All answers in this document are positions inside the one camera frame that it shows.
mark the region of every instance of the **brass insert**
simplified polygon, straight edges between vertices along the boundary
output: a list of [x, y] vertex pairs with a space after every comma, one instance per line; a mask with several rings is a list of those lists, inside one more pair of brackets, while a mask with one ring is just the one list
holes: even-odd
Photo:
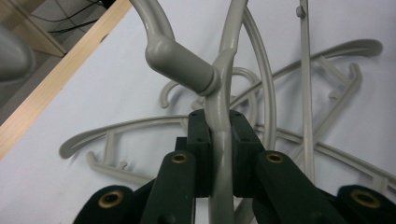
[[381, 202], [369, 191], [354, 189], [350, 196], [355, 202], [369, 208], [379, 208], [381, 206]]
[[282, 163], [283, 162], [283, 157], [280, 154], [275, 153], [275, 152], [267, 154], [266, 159], [273, 163]]
[[122, 202], [123, 195], [124, 195], [123, 192], [119, 189], [111, 190], [110, 192], [100, 197], [98, 202], [99, 206], [103, 208], [114, 207]]
[[174, 163], [184, 163], [187, 161], [187, 156], [183, 153], [177, 153], [172, 157], [172, 162]]

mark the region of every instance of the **gray plastic piece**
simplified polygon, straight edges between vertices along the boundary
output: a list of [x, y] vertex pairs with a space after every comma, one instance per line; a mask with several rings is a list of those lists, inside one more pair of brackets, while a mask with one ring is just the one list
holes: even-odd
[[158, 73], [195, 91], [208, 95], [219, 87], [216, 69], [175, 41], [172, 28], [156, 0], [131, 0], [148, 36], [146, 60]]
[[[353, 93], [356, 92], [356, 90], [359, 88], [361, 85], [361, 70], [359, 69], [359, 66], [355, 63], [351, 64], [349, 66], [350, 72], [352, 73], [352, 80], [349, 82], [347, 86], [345, 86], [345, 90], [339, 95], [336, 99], [337, 102], [335, 105], [332, 107], [331, 111], [329, 114], [326, 116], [326, 118], [319, 124], [319, 126], [314, 130], [314, 135], [313, 135], [313, 144], [315, 145], [319, 138], [329, 129], [330, 125], [332, 125], [332, 122], [335, 120], [335, 118], [338, 116], [338, 114], [341, 112], [341, 110], [344, 108], [346, 103], [350, 100], [352, 97]], [[293, 153], [290, 155], [290, 157], [296, 162], [296, 163], [301, 163], [303, 160], [303, 151], [301, 148], [293, 151]]]
[[312, 131], [311, 52], [309, 46], [308, 0], [300, 0], [297, 16], [301, 20], [301, 76], [303, 90], [304, 173], [315, 184], [314, 142]]
[[0, 24], [0, 82], [29, 77], [34, 69], [35, 56], [32, 50]]
[[[341, 56], [364, 56], [364, 57], [374, 57], [379, 55], [382, 52], [382, 44], [374, 39], [359, 39], [359, 40], [352, 40], [346, 42], [344, 44], [337, 45], [335, 47], [325, 49], [319, 53], [316, 53], [311, 56], [311, 60], [316, 60], [319, 57], [324, 57], [327, 59], [333, 57], [341, 57]], [[273, 73], [273, 79], [277, 80], [280, 77], [285, 76], [286, 74], [294, 71], [295, 69], [299, 68], [301, 65], [301, 61], [296, 61], [291, 63], [282, 69]], [[236, 96], [233, 101], [231, 102], [231, 106], [239, 105], [241, 102], [247, 99], [247, 94], [251, 91], [259, 91], [262, 83], [256, 82], [250, 88], [246, 89], [245, 91], [241, 92], [238, 96]]]

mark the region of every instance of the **wooden strip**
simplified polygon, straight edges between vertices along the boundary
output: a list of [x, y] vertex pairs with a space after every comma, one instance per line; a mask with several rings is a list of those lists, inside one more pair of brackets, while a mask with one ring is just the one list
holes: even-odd
[[0, 126], [0, 160], [8, 154], [29, 130], [56, 94], [90, 57], [101, 40], [110, 33], [131, 6], [128, 0], [117, 0], [18, 109]]

